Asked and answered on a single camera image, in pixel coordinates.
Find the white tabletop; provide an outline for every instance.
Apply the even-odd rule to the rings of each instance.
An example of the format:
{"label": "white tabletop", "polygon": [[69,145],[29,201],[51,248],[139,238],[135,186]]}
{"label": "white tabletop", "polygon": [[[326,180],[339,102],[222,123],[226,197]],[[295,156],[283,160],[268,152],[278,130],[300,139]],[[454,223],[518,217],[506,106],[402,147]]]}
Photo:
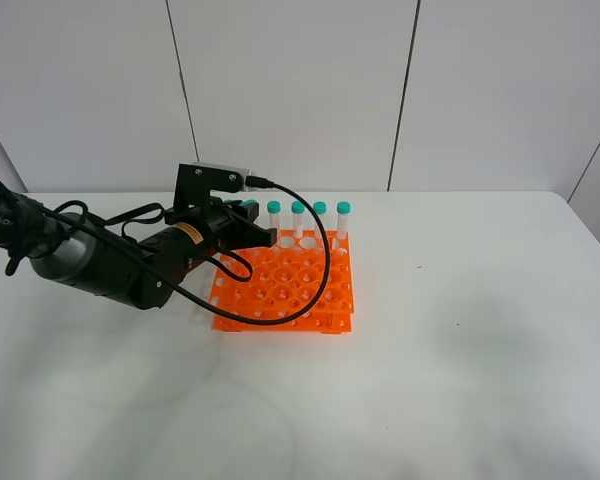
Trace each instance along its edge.
{"label": "white tabletop", "polygon": [[600,245],[562,199],[308,198],[352,204],[348,335],[220,333],[178,295],[6,278],[0,250],[0,479],[600,480]]}

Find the teal cap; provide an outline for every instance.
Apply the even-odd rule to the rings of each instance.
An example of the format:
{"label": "teal cap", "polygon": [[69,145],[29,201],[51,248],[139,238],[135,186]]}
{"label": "teal cap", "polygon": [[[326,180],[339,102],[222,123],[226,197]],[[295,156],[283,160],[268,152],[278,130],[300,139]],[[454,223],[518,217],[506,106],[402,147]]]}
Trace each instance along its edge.
{"label": "teal cap", "polygon": [[338,213],[341,215],[347,215],[351,212],[351,205],[349,202],[338,202]]}
{"label": "teal cap", "polygon": [[304,205],[302,205],[300,202],[293,202],[291,204],[291,211],[293,213],[304,213]]}
{"label": "teal cap", "polygon": [[324,215],[327,213],[327,204],[324,202],[316,202],[313,204],[313,209],[318,215]]}
{"label": "teal cap", "polygon": [[269,203],[267,203],[267,212],[280,213],[280,202],[271,200]]}

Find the robotic arm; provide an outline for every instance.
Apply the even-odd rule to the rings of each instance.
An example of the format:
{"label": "robotic arm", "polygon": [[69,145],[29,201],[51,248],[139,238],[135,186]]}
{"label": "robotic arm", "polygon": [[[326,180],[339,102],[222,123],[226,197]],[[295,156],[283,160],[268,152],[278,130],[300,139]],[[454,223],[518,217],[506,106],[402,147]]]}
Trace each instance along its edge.
{"label": "robotic arm", "polygon": [[[272,247],[276,243],[275,229],[266,230],[254,223],[259,214],[257,203],[223,201],[211,196],[212,190],[235,193],[247,187],[279,188],[300,200],[319,222],[324,244],[328,244],[319,217],[294,192],[251,176],[246,170],[204,163],[182,164],[172,208],[165,211],[159,204],[150,204],[109,220],[90,213],[79,201],[49,210],[35,200],[11,192],[0,182],[0,247],[10,257],[6,274],[13,275],[19,262],[28,257],[34,271],[43,278],[139,309],[162,307],[176,290],[233,320],[257,325],[286,323],[306,313],[324,291],[329,275],[329,249],[325,249],[323,282],[314,299],[282,319],[249,319],[225,312],[179,286],[204,261],[225,269],[213,258],[218,252],[232,256],[250,272],[248,277],[226,273],[236,280],[248,281],[251,266],[233,251]],[[82,213],[61,213],[69,206],[79,206]],[[154,210],[159,210],[154,218],[136,218]],[[169,226],[140,242],[124,234],[127,223],[156,223],[162,219]],[[122,236],[106,229],[118,223],[124,223]]]}

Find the cable connector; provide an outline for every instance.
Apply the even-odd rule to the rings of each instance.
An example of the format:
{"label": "cable connector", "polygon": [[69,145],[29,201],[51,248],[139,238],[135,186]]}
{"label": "cable connector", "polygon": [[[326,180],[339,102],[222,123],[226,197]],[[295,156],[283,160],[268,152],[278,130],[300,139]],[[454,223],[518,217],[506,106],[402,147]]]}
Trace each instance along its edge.
{"label": "cable connector", "polygon": [[249,175],[244,184],[247,187],[253,187],[253,188],[274,188],[275,187],[275,183],[273,183],[271,180],[267,180],[266,178],[263,177],[256,177],[253,175]]}

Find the yellow label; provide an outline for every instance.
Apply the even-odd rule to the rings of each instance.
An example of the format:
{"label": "yellow label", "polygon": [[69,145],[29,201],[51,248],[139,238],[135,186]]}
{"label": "yellow label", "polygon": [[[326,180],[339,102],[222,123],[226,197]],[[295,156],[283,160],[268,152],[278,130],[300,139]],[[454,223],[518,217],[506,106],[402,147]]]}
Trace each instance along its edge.
{"label": "yellow label", "polygon": [[172,225],[172,227],[177,228],[178,230],[182,230],[184,233],[189,235],[189,237],[191,237],[191,240],[193,240],[193,243],[195,243],[196,245],[202,242],[202,240],[204,240],[202,234],[188,223],[175,223]]}

